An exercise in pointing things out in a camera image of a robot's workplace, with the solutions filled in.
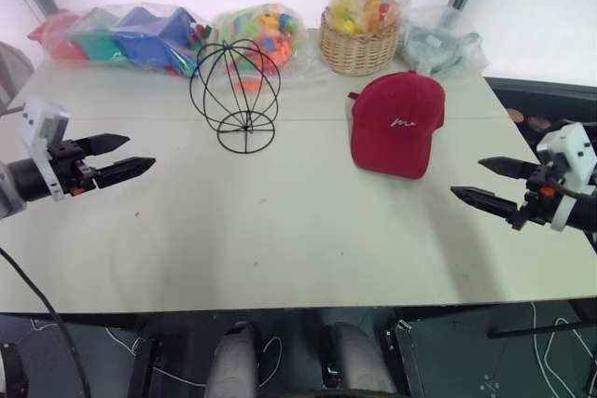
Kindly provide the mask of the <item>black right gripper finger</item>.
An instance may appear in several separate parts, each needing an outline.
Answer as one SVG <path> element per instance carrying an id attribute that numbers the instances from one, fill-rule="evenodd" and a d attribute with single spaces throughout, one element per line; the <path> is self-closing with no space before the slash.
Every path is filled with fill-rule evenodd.
<path id="1" fill-rule="evenodd" d="M 497 197 L 493 192 L 473 186 L 451 186 L 451 192 L 467 205 L 509 220 L 518 211 L 516 202 Z"/>
<path id="2" fill-rule="evenodd" d="M 512 179 L 527 180 L 539 168 L 538 164 L 508 157 L 483 158 L 478 164 L 495 174 Z"/>

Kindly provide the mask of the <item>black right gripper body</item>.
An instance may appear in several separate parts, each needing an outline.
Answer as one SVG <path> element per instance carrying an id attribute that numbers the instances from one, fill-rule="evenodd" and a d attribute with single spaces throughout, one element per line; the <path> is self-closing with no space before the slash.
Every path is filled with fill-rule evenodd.
<path id="1" fill-rule="evenodd" d="M 526 181 L 526 193 L 522 206 L 509 218 L 512 227 L 521 230 L 528 221 L 550 223 L 563 198 L 559 174 L 550 166 L 522 162 L 516 178 Z"/>

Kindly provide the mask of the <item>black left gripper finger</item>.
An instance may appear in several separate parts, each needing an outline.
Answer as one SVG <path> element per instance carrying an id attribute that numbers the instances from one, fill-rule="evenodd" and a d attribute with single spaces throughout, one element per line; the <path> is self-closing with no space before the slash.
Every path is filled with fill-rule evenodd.
<path id="1" fill-rule="evenodd" d="M 78 140 L 78 146 L 86 156 L 99 156 L 116 150 L 130 140 L 114 133 L 102 133 Z"/>
<path id="2" fill-rule="evenodd" d="M 107 188 L 132 178 L 141 176 L 148 171 L 156 160 L 154 158 L 131 157 L 115 162 L 112 165 L 95 171 L 94 180 L 99 188 Z"/>

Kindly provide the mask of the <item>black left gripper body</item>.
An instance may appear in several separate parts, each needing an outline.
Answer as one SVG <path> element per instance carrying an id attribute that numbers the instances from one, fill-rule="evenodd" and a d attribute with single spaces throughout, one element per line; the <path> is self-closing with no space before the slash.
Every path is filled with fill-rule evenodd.
<path id="1" fill-rule="evenodd" d="M 56 174 L 63 193 L 74 197 L 97 188 L 95 169 L 89 167 L 84 159 L 99 155 L 99 150 L 99 138 L 66 140 L 48 146 L 50 167 Z"/>

